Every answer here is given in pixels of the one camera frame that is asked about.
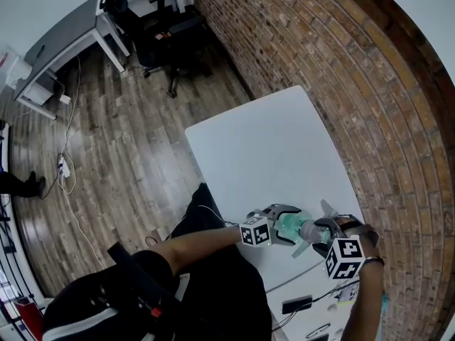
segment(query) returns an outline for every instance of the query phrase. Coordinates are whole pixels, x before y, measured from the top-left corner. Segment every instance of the wooden floor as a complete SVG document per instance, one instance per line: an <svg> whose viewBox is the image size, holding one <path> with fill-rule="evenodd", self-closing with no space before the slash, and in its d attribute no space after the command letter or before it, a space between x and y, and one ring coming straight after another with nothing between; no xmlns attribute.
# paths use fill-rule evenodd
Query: wooden floor
<svg viewBox="0 0 455 341"><path fill-rule="evenodd" d="M204 61L213 74L181 78L178 97L170 99L166 73L143 78L135 56L119 74L99 48L80 55L79 100L68 143L77 183L69 198L104 266L112 264L106 250L116 241L130 252L145 249L146 236L164 238L181 219L202 180L185 128L249 101L215 48ZM73 99L77 79L73 60L62 77ZM11 123L27 110L5 96L0 117ZM60 102L49 102L49 107L57 112L57 120L34 112L12 128L10 171L22 180L31 170L44 175L48 184L56 175L70 108ZM45 200L15 198L14 207L29 258L48 296L101 269L57 185Z"/></svg>

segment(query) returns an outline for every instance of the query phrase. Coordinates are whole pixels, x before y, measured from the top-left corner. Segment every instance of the shoe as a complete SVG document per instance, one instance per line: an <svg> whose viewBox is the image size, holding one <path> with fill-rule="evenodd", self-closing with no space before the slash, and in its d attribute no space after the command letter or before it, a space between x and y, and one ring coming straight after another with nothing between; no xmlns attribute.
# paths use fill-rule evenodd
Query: shoe
<svg viewBox="0 0 455 341"><path fill-rule="evenodd" d="M38 197L43 197L44 188L46 188L46 179L41 177L40 180L36 183L38 187Z"/></svg>
<svg viewBox="0 0 455 341"><path fill-rule="evenodd" d="M36 173L34 171L31 171L30 176L28 177L28 180L26 182L29 182L29 183L36 182Z"/></svg>

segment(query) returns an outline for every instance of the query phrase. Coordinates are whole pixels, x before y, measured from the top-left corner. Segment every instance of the bracelet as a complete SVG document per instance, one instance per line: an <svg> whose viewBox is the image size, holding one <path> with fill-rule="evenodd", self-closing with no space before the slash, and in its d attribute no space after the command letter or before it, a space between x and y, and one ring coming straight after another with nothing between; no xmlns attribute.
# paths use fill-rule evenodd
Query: bracelet
<svg viewBox="0 0 455 341"><path fill-rule="evenodd" d="M362 266L364 266L364 265L366 265L368 263L373 263L374 261L377 261L377 262L381 263L382 266L385 266L384 259L381 258L380 256L372 256L370 258L366 258L365 261L363 262Z"/></svg>

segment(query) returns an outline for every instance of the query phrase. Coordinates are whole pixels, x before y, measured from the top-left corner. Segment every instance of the chair wheel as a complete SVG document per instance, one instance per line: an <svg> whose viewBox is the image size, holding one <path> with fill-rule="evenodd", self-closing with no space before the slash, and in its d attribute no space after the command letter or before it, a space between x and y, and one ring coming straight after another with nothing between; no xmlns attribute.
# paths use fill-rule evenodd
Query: chair wheel
<svg viewBox="0 0 455 341"><path fill-rule="evenodd" d="M177 92L175 90L169 90L167 94L171 99L175 99L177 97Z"/></svg>

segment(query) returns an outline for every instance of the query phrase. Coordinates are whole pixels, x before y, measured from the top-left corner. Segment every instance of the black office chair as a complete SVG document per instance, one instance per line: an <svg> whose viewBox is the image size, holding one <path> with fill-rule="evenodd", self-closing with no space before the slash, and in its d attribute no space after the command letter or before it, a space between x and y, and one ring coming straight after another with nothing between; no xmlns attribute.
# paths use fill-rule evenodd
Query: black office chair
<svg viewBox="0 0 455 341"><path fill-rule="evenodd" d="M155 1L158 10L148 16L149 22L152 20L149 27L128 8L128 0L101 0L100 9L132 40L139 63L145 67L145 77L157 68L171 67L167 94L174 98L177 95L174 80L178 74L200 67L198 58L208 44L209 35L203 16L194 12L174 13L172 6L164 6L164 0L149 0Z"/></svg>

